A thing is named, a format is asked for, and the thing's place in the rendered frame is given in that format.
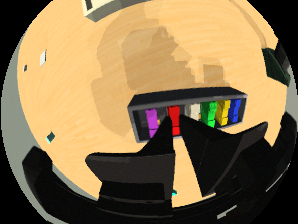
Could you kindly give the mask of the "turquoise rectangular block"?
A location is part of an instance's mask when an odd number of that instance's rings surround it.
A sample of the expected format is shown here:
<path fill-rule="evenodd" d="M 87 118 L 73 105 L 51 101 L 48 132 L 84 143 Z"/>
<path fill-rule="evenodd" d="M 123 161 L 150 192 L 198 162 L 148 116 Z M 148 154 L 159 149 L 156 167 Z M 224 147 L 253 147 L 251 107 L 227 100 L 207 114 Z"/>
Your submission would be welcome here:
<path fill-rule="evenodd" d="M 173 193 L 172 194 L 173 194 L 173 196 L 177 196 L 177 190 L 174 190 L 173 189 Z"/>

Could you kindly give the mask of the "white fuse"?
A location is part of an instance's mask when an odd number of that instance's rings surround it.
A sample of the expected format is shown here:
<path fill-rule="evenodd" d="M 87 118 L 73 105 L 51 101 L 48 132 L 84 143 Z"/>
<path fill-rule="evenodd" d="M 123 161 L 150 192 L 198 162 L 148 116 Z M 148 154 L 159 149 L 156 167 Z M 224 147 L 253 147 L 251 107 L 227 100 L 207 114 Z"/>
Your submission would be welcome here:
<path fill-rule="evenodd" d="M 185 116 L 192 117 L 192 119 L 198 121 L 198 116 L 200 116 L 200 104 L 185 104 Z"/>

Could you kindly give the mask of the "purple fuse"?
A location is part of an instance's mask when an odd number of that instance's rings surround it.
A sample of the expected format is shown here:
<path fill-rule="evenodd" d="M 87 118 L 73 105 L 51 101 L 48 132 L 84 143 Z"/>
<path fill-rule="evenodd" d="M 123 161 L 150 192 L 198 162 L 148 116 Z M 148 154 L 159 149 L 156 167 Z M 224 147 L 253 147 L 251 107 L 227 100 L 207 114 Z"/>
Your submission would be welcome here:
<path fill-rule="evenodd" d="M 158 128 L 156 108 L 146 108 L 145 113 L 146 120 L 148 120 L 149 136 L 150 139 L 152 139 L 154 132 L 156 132 Z"/>

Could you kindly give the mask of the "small teal cube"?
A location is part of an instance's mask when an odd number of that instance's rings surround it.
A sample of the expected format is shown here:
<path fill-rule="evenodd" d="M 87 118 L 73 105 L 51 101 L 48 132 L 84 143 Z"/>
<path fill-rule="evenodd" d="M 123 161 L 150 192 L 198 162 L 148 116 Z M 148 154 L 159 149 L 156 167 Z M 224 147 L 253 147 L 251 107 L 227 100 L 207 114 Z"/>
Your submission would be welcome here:
<path fill-rule="evenodd" d="M 55 135 L 53 135 L 53 132 L 49 133 L 49 135 L 47 136 L 47 141 L 49 144 L 52 143 L 52 140 L 55 139 Z"/>

